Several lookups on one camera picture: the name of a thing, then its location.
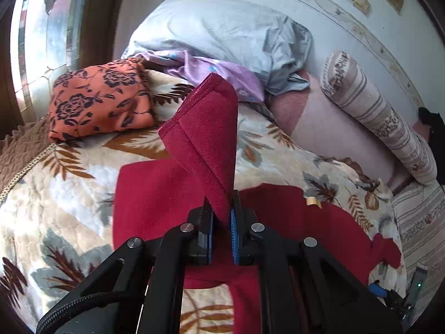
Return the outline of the leaf pattern beige blanket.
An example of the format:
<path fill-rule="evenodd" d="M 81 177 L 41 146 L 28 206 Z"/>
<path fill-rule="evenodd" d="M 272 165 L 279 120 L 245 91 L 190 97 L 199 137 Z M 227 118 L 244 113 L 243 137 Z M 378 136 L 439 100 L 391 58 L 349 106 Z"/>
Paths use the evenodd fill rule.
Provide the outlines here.
<path fill-rule="evenodd" d="M 156 127 L 67 144 L 49 142 L 48 131 L 40 120 L 1 145 L 1 299 L 25 330 L 112 253 L 119 170 L 167 157 Z M 391 191 L 359 160 L 306 151 L 246 103 L 236 153 L 236 188 L 296 186 L 344 209 L 368 236 L 400 241 Z"/>

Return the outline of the orange black floral cloth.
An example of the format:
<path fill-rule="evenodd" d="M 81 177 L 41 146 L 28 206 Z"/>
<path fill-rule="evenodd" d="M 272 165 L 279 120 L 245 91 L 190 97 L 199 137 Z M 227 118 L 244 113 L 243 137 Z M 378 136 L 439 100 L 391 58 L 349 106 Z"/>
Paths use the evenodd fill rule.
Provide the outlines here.
<path fill-rule="evenodd" d="M 67 72 L 56 79 L 49 105 L 49 139 L 65 142 L 155 125 L 141 56 Z"/>

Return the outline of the dark red fleece garment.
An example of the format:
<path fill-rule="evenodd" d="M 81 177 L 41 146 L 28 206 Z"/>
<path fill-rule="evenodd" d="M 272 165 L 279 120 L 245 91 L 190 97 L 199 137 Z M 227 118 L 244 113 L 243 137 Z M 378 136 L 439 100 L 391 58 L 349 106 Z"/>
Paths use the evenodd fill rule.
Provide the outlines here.
<path fill-rule="evenodd" d="M 160 237 L 184 223 L 187 213 L 209 201 L 221 224 L 209 266 L 186 270 L 188 289 L 229 287 L 234 304 L 234 331 L 260 331 L 258 270 L 237 266 L 229 246 L 234 189 L 238 101 L 234 88 L 212 73 L 186 98 L 160 129 L 169 158 L 122 167 L 113 213 L 113 242 L 130 237 Z M 396 243 L 381 234 L 369 237 L 350 212 L 332 202 L 336 189 L 320 179 L 309 191 L 292 185 L 263 183 L 242 190 L 241 203 L 259 221 L 286 238 L 315 238 L 362 284 L 371 270 L 401 264 Z"/>

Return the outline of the lilac patterned cloth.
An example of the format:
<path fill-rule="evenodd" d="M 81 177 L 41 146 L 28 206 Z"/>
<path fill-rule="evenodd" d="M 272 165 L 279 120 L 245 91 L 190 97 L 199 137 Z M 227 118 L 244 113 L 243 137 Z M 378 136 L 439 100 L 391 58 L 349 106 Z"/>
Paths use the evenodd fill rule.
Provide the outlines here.
<path fill-rule="evenodd" d="M 187 50 L 143 51 L 137 53 L 165 74 L 183 78 L 197 87 L 209 74 L 218 74 L 234 88 L 240 102 L 263 103 L 265 90 L 248 68 L 209 57 L 196 57 Z"/>

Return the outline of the striped beige bolster pillow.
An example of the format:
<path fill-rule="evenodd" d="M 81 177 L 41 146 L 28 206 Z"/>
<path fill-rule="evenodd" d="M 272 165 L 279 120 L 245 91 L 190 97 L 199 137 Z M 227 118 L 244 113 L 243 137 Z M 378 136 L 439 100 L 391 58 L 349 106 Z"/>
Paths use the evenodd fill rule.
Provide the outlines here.
<path fill-rule="evenodd" d="M 420 184 L 437 180 L 437 164 L 426 140 L 391 107 L 348 53 L 332 53 L 321 73 L 323 93 L 378 137 Z"/>

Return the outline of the striped beige folded quilt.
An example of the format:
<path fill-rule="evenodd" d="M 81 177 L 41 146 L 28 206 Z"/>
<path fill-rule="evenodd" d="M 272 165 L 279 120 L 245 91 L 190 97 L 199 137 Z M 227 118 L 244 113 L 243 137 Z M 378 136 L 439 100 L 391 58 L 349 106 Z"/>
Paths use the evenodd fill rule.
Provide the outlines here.
<path fill-rule="evenodd" d="M 394 196 L 391 204 L 408 276 L 412 277 L 417 265 L 428 269 L 416 303 L 416 311 L 421 313 L 444 279 L 444 188 L 439 183 L 413 182 Z"/>

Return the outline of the black cloth by wall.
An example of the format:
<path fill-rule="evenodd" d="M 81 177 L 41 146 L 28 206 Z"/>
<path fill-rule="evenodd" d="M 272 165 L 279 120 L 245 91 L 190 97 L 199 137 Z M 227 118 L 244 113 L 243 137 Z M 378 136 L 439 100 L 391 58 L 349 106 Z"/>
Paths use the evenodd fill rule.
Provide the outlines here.
<path fill-rule="evenodd" d="M 434 154 L 444 154 L 445 126 L 439 113 L 432 113 L 428 109 L 419 108 L 420 121 L 430 127 L 428 144 Z"/>

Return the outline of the light blue grey pillow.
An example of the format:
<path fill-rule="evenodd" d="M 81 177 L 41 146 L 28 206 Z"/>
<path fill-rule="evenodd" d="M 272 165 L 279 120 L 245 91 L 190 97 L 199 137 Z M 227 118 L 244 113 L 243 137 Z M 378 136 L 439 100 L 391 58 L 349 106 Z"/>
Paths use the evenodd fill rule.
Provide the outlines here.
<path fill-rule="evenodd" d="M 291 17 L 241 0 L 163 0 L 130 37 L 123 55 L 187 50 L 250 70 L 273 95 L 309 88 L 299 75 L 309 30 Z"/>

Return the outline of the stained glass window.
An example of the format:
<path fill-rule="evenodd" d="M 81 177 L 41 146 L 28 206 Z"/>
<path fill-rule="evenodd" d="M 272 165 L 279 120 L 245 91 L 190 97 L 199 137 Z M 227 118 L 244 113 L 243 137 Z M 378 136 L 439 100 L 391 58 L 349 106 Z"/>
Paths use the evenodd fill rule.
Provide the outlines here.
<path fill-rule="evenodd" d="M 48 112 L 51 89 L 62 74 L 80 68 L 85 0 L 16 0 L 10 60 L 14 93 L 25 121 Z"/>

